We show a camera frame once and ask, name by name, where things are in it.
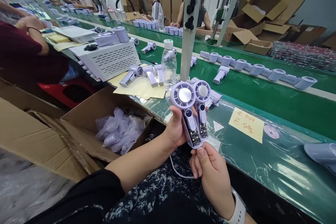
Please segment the black sleeve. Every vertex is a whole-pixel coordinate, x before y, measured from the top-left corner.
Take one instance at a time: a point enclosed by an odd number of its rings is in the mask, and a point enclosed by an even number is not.
[[[102,169],[78,182],[63,199],[27,223],[101,223],[124,195],[119,178]]]

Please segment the fingernail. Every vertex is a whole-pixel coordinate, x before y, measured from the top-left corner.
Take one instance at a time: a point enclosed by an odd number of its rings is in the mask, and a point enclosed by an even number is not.
[[[204,149],[203,148],[198,148],[197,149],[197,155],[198,156],[203,156],[203,154],[204,154]]]

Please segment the hand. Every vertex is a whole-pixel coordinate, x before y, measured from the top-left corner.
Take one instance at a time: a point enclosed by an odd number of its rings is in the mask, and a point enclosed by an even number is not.
[[[235,211],[235,201],[225,159],[207,142],[193,149],[191,154],[189,163],[194,178],[202,177],[203,190],[215,211],[230,220]]]

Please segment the workbench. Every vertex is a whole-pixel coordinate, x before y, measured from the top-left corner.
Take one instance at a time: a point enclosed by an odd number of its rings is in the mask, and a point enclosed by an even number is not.
[[[80,27],[91,29],[94,26],[109,28],[116,22],[107,23],[96,16],[72,14],[78,18]],[[177,49],[177,73],[180,72],[182,38],[146,28],[136,28],[131,22],[122,22],[129,36],[140,41],[136,49],[141,62],[161,62],[164,39],[172,39]],[[243,172],[249,178],[260,183],[269,191],[289,202],[303,213],[320,223],[334,223],[336,205],[336,178],[323,166],[315,163],[304,152],[303,144],[314,142],[334,142],[333,130],[336,112],[336,76],[331,73],[305,69],[285,64],[267,56],[256,55],[228,47],[216,47],[196,37],[193,52],[201,50],[229,55],[234,59],[244,59],[251,64],[263,64],[267,68],[280,68],[288,74],[310,76],[318,82],[309,90],[300,91],[292,87],[272,83],[262,78],[255,78],[245,73],[230,71],[219,85],[212,83],[219,65],[198,58],[197,64],[190,70],[190,78],[198,77],[210,84],[210,87],[223,94],[218,106],[212,106],[207,113],[210,140],[220,143],[220,152],[227,162]],[[148,41],[156,42],[157,49],[142,54],[141,49]],[[69,49],[62,53],[77,60]],[[158,121],[166,124],[169,120],[169,105],[165,99],[144,99],[131,97],[148,109]],[[272,126],[279,133],[278,139],[263,134],[262,143],[229,125],[235,107],[248,112]],[[264,201],[260,195],[256,201]],[[277,202],[270,209],[277,208]],[[286,213],[291,218],[306,219],[302,212]]]

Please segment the plastic wrap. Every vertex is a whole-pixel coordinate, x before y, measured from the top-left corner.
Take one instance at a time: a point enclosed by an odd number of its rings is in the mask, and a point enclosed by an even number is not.
[[[54,205],[73,185],[0,149],[0,223],[25,223]]]
[[[122,109],[116,108],[114,117],[96,120],[97,129],[101,127],[96,135],[97,139],[103,141],[103,147],[121,155],[130,150],[150,120],[150,117],[142,111],[129,108],[126,111],[127,113],[124,113]]]

